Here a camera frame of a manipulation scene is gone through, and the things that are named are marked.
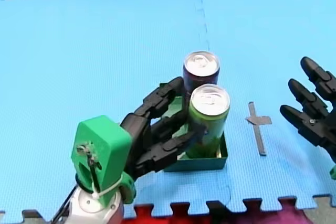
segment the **aluminum can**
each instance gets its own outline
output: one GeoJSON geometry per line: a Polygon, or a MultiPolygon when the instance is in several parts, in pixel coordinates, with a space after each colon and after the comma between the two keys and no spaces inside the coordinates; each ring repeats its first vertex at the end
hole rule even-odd
{"type": "Polygon", "coordinates": [[[193,52],[185,58],[183,64],[183,107],[188,105],[194,89],[207,83],[217,84],[219,69],[218,57],[207,51],[193,52]]]}
{"type": "Polygon", "coordinates": [[[189,158],[216,156],[229,108],[229,94],[218,85],[204,84],[193,91],[188,107],[187,129],[192,131],[202,124],[206,131],[202,139],[186,151],[189,158]]]}

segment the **purple can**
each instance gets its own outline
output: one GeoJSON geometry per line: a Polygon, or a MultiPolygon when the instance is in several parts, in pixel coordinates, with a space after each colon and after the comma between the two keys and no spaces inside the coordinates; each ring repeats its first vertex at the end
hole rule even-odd
{"type": "Polygon", "coordinates": [[[189,54],[183,64],[183,104],[188,106],[194,89],[203,84],[217,84],[219,75],[219,59],[207,51],[198,51],[189,54]]]}

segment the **gray tape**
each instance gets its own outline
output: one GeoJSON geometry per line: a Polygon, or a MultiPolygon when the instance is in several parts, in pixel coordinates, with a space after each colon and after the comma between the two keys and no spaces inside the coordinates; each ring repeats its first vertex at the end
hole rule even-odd
{"type": "Polygon", "coordinates": [[[253,102],[248,103],[248,109],[250,111],[250,116],[246,120],[253,125],[254,135],[257,141],[257,146],[259,154],[261,156],[266,156],[266,151],[264,143],[261,138],[260,125],[272,124],[272,120],[269,116],[257,116],[256,108],[253,102]]]}

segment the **black robotic finger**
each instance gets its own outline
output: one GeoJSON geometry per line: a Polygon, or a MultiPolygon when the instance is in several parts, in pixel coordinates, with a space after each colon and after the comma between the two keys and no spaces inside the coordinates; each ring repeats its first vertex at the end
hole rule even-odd
{"type": "Polygon", "coordinates": [[[151,171],[158,172],[177,161],[177,156],[183,153],[192,143],[202,138],[205,127],[200,125],[196,131],[187,132],[181,136],[153,145],[137,161],[131,173],[137,179],[151,171]]]}
{"type": "Polygon", "coordinates": [[[295,79],[289,80],[288,87],[296,100],[301,103],[302,110],[312,119],[324,119],[328,116],[327,105],[314,92],[309,92],[295,79]]]}
{"type": "Polygon", "coordinates": [[[320,96],[336,104],[336,78],[329,71],[324,71],[315,61],[308,57],[301,59],[301,67],[309,80],[316,86],[316,91],[320,96]]]}
{"type": "Polygon", "coordinates": [[[176,77],[163,87],[158,87],[143,99],[143,104],[134,114],[150,119],[159,118],[183,89],[183,78],[176,77]]]}
{"type": "Polygon", "coordinates": [[[156,123],[152,124],[152,143],[165,142],[173,137],[187,121],[187,110],[181,110],[171,117],[163,117],[156,123]]]}
{"type": "Polygon", "coordinates": [[[326,129],[319,120],[312,119],[304,112],[300,112],[288,105],[282,105],[280,112],[294,127],[300,135],[315,146],[321,145],[325,139],[326,129]]]}

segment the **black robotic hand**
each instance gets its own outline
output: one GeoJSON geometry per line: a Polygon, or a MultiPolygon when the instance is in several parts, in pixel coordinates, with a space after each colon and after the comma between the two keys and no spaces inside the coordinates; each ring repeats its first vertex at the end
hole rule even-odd
{"type": "Polygon", "coordinates": [[[298,129],[300,135],[313,145],[323,147],[336,162],[336,78],[308,57],[301,59],[301,67],[314,83],[316,92],[324,100],[330,101],[333,109],[329,113],[319,96],[309,92],[297,80],[290,79],[289,89],[301,103],[303,112],[287,105],[282,105],[280,112],[298,129]]]}

